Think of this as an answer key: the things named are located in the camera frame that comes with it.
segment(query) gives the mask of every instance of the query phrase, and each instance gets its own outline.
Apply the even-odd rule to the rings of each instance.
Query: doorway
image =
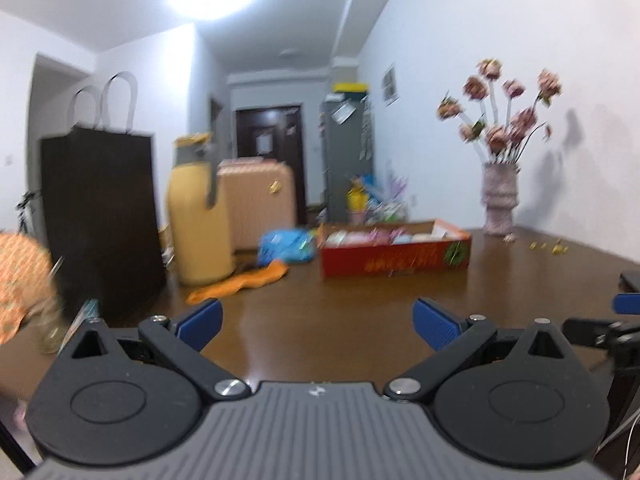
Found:
[[[28,229],[45,247],[49,244],[40,197],[40,139],[68,132],[71,126],[67,123],[68,107],[73,95],[70,90],[86,77],[87,74],[59,61],[41,54],[36,56],[27,122],[27,185],[28,191],[35,193],[29,204]]]
[[[236,112],[238,156],[263,156],[284,162],[293,171],[296,215],[306,225],[305,160],[302,106],[252,108]]]

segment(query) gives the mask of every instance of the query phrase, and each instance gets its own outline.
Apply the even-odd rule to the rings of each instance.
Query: orange cloth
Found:
[[[0,234],[0,344],[11,339],[29,309],[53,294],[51,258],[36,240]]]
[[[277,282],[289,271],[289,266],[282,260],[273,260],[268,267],[252,270],[233,276],[228,280],[209,285],[192,292],[187,299],[189,304],[199,304],[210,298],[224,298],[231,296],[242,288],[260,288],[269,283]]]

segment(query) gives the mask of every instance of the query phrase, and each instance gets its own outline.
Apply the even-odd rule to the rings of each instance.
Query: red cardboard box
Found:
[[[328,236],[337,231],[370,232],[376,228],[388,231],[404,228],[411,235],[444,231],[446,235],[439,240],[398,245],[327,247],[324,244]],[[471,255],[471,234],[440,219],[372,226],[324,224],[318,231],[318,241],[324,278],[412,270],[466,269]]]

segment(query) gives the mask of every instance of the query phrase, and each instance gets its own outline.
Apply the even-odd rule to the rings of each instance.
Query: gray refrigerator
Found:
[[[345,118],[351,107],[354,110]],[[321,108],[324,201],[329,222],[348,222],[347,193],[356,175],[373,174],[373,146],[369,109],[360,97],[325,101]]]

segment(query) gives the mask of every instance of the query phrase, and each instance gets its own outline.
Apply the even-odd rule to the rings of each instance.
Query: blue plastic bag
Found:
[[[316,255],[316,242],[305,229],[270,231],[260,239],[258,266],[266,267],[273,260],[286,264],[310,262]]]

